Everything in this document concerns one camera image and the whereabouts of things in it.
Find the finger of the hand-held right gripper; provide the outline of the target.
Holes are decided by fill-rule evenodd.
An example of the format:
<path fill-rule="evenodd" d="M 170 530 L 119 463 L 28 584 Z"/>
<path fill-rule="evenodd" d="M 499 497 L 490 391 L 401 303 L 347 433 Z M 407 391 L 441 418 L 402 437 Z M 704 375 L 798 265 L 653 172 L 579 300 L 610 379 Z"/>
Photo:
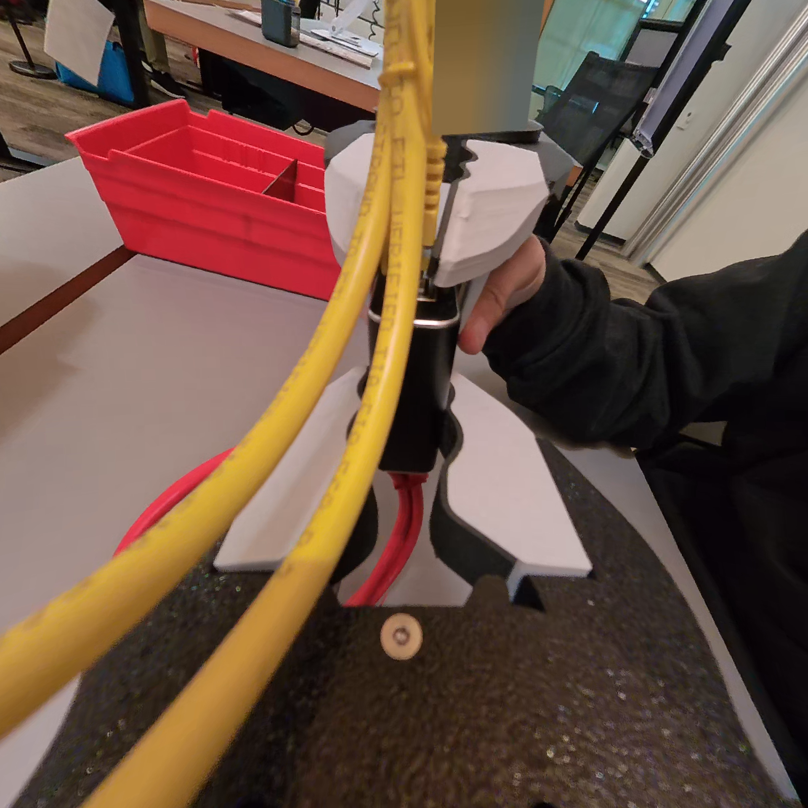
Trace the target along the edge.
<path fill-rule="evenodd" d="M 346 261 L 368 179 L 374 134 L 329 134 L 325 145 L 325 204 L 331 246 Z"/>
<path fill-rule="evenodd" d="M 534 148 L 461 139 L 448 162 L 459 175 L 448 185 L 431 250 L 437 288 L 473 281 L 512 256 L 549 198 Z"/>

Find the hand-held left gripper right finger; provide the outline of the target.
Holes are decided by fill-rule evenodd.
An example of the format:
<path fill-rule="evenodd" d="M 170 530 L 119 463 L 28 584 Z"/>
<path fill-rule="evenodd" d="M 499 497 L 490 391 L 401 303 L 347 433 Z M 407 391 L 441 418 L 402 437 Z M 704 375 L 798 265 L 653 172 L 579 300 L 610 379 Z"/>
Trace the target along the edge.
<path fill-rule="evenodd" d="M 431 545 L 465 584 L 495 577 L 511 602 L 528 603 L 527 579 L 592 576 L 537 437 L 467 377 L 451 378 L 439 451 Z"/>

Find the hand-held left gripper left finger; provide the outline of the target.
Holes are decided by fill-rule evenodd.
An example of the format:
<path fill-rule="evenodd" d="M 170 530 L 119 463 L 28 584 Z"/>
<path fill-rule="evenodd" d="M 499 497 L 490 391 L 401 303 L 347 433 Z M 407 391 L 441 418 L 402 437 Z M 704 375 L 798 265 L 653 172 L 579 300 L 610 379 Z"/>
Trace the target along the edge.
<path fill-rule="evenodd" d="M 220 573 L 272 572 L 292 551 L 335 475 L 359 408 L 355 366 L 329 383 L 284 457 L 230 525 Z"/>

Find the black network switch box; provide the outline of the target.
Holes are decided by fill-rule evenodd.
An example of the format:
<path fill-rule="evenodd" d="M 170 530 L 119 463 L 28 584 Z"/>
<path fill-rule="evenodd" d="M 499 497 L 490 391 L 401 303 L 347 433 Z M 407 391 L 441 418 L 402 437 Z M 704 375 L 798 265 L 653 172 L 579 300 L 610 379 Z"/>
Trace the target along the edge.
<path fill-rule="evenodd" d="M 378 469 L 429 473 L 435 467 L 449 403 L 460 329 L 454 287 L 420 292 L 399 402 Z"/>

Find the red plastic bin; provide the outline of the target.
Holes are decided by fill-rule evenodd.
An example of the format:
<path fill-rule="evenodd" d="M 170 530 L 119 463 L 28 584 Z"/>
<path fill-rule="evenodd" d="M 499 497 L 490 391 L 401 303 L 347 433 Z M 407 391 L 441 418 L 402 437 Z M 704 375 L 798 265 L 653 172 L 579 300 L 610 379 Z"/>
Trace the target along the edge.
<path fill-rule="evenodd" d="M 124 245 L 222 276 L 328 300 L 340 268 L 324 148 L 184 100 L 66 134 Z"/>

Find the person's right hand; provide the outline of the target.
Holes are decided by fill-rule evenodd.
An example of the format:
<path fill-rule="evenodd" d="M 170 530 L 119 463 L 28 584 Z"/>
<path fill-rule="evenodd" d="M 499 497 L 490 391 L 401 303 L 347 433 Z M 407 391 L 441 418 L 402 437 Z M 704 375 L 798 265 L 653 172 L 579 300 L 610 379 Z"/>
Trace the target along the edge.
<path fill-rule="evenodd" d="M 510 311 L 538 292 L 546 268 L 545 246 L 532 234 L 513 256 L 490 273 L 460 330 L 459 348 L 470 356 L 480 353 L 490 333 Z"/>

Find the wood-edged office table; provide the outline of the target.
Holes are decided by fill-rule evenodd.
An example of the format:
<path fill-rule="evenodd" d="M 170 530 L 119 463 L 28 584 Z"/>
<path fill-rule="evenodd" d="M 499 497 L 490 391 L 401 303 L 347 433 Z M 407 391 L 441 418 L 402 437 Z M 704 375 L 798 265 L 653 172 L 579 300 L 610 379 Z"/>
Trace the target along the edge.
<path fill-rule="evenodd" d="M 377 110 L 377 58 L 365 68 L 307 44 L 286 48 L 264 39 L 258 26 L 214 5 L 145 1 L 144 7 L 149 27 L 168 38 L 367 112 Z"/>

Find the person's torso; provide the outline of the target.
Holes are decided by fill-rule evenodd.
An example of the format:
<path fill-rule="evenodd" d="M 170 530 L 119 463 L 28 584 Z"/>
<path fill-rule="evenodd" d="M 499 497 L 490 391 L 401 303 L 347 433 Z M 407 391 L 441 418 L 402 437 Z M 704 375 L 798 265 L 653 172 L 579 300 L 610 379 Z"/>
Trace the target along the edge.
<path fill-rule="evenodd" d="M 682 434 L 641 470 L 806 804 L 807 416 L 754 409 L 719 446 Z"/>

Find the blue bag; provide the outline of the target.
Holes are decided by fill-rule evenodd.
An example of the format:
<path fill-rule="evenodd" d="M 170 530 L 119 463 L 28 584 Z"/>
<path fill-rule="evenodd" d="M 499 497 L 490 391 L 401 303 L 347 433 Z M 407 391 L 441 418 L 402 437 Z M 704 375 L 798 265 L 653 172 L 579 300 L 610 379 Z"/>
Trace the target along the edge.
<path fill-rule="evenodd" d="M 55 72 L 59 81 L 66 86 L 91 93 L 114 104 L 134 108 L 135 98 L 125 52 L 119 43 L 110 40 L 105 43 L 96 85 L 85 81 L 59 62 L 55 64 Z"/>

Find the white paper sign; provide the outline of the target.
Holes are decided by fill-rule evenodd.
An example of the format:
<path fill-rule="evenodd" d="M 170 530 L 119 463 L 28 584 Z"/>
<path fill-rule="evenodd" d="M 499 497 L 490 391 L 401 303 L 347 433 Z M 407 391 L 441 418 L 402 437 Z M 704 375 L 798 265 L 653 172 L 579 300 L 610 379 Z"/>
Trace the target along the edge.
<path fill-rule="evenodd" d="M 113 21 L 113 13 L 99 1 L 50 1 L 45 17 L 45 53 L 96 86 Z"/>

